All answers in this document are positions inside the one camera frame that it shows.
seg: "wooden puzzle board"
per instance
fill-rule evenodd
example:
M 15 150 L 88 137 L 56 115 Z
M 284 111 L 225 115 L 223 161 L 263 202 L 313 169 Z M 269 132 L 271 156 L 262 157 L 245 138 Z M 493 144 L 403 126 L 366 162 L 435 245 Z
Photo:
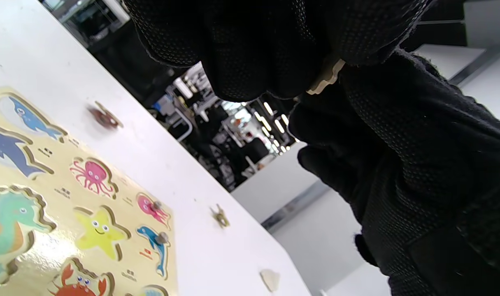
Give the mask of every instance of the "wooden puzzle board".
M 0 296 L 176 296 L 157 200 L 0 88 Z

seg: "blue fish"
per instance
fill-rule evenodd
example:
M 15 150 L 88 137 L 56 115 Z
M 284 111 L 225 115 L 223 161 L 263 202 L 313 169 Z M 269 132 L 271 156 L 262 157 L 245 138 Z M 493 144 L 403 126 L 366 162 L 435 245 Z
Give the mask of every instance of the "blue fish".
M 56 140 L 58 136 L 62 135 L 62 133 L 56 129 L 47 127 L 47 125 L 39 118 L 34 112 L 28 109 L 25 105 L 20 103 L 18 100 L 9 97 L 9 99 L 14 103 L 14 111 L 18 116 L 21 117 L 23 122 L 29 129 L 33 131 L 43 131 L 47 133 L 50 137 Z
M 142 226 L 139 229 L 137 229 L 137 232 L 139 235 L 147 238 L 153 250 L 157 251 L 158 255 L 160 255 L 160 264 L 156 267 L 156 269 L 160 270 L 162 276 L 165 278 L 167 274 L 167 271 L 165 269 L 167 260 L 167 246 L 165 244 L 159 244 L 156 242 L 156 237 L 158 236 L 158 234 L 149 227 Z
M 26 177 L 36 172 L 43 173 L 42 169 L 26 163 L 26 156 L 16 145 L 18 143 L 24 143 L 24 141 L 0 133 L 0 158 L 5 159 L 5 156 L 9 158 Z

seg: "black glove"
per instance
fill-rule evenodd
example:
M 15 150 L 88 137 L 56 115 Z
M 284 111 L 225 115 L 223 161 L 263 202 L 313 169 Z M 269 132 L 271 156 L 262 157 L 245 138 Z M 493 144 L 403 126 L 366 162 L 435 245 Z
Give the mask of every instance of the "black glove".
M 201 61 L 215 94 L 250 101 L 305 92 L 336 52 L 349 64 L 385 60 L 433 0 L 124 0 L 160 62 Z
M 299 161 L 351 205 L 395 296 L 500 295 L 500 121 L 426 60 L 345 66 L 305 95 Z

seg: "white table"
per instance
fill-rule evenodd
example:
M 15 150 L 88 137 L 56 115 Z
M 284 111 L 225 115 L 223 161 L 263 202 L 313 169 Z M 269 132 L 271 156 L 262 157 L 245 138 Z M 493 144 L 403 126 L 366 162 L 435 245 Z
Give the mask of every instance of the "white table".
M 180 295 L 270 295 L 259 276 L 263 268 L 281 273 L 275 296 L 309 295 L 274 238 L 37 0 L 0 0 L 0 86 L 24 94 L 107 162 L 163 197 L 175 215 Z M 96 100 L 123 129 L 108 131 L 93 120 L 86 107 Z M 231 227 L 223 230 L 212 219 L 216 204 Z

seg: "puzzle peg knob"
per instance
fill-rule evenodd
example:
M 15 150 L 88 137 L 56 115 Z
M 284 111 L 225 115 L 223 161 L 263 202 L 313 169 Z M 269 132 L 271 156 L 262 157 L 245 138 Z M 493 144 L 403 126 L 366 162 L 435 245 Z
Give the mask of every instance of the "puzzle peg knob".
M 152 205 L 153 210 L 161 210 L 162 209 L 162 203 L 160 201 L 155 201 Z
M 166 244 L 166 243 L 169 243 L 169 237 L 167 236 L 167 234 L 165 232 L 160 232 L 158 234 L 158 236 L 156 236 L 156 243 L 157 244 Z
M 123 124 L 112 114 L 107 110 L 102 104 L 99 102 L 95 102 L 95 104 L 98 106 L 98 108 L 89 108 L 89 111 L 91 114 L 94 116 L 94 119 L 105 127 L 106 129 L 115 129 L 116 127 L 120 126 L 123 127 Z

